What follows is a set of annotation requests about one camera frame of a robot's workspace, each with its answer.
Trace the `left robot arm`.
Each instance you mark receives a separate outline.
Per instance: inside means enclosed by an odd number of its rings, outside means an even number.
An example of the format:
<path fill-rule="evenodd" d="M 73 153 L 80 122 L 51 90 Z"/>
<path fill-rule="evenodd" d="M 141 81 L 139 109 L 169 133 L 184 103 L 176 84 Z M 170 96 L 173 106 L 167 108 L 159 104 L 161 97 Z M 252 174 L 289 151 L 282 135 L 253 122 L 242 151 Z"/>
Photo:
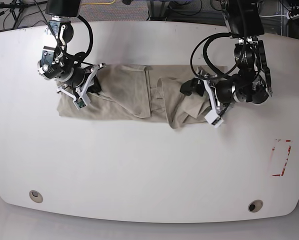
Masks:
<path fill-rule="evenodd" d="M 273 94 L 264 43 L 259 39 L 265 33 L 259 2 L 222 0 L 220 5 L 228 31 L 210 35 L 198 44 L 202 47 L 205 63 L 215 74 L 193 69 L 194 78 L 180 87 L 180 92 L 186 96 L 208 94 L 211 111 L 207 121 L 213 125 L 222 119 L 230 104 L 246 102 L 259 105 Z M 235 65 L 227 72 L 222 72 L 208 57 L 208 47 L 220 38 L 238 41 L 234 48 Z"/>

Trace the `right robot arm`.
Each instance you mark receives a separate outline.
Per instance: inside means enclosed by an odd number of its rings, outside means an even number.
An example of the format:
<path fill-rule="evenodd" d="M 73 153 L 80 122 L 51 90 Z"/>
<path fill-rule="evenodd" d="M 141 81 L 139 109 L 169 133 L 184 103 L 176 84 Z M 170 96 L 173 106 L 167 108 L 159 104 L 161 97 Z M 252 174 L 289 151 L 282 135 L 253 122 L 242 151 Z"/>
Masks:
<path fill-rule="evenodd" d="M 48 0 L 45 12 L 41 15 L 47 26 L 47 33 L 55 39 L 55 46 L 45 46 L 38 73 L 46 80 L 56 81 L 59 90 L 76 102 L 82 101 L 87 93 L 98 94 L 102 91 L 97 71 L 104 68 L 104 63 L 93 65 L 85 62 L 90 55 L 94 36 L 91 25 L 80 15 L 80 0 Z M 76 54 L 68 53 L 68 43 L 74 36 L 71 18 L 78 18 L 88 30 L 88 48 Z"/>

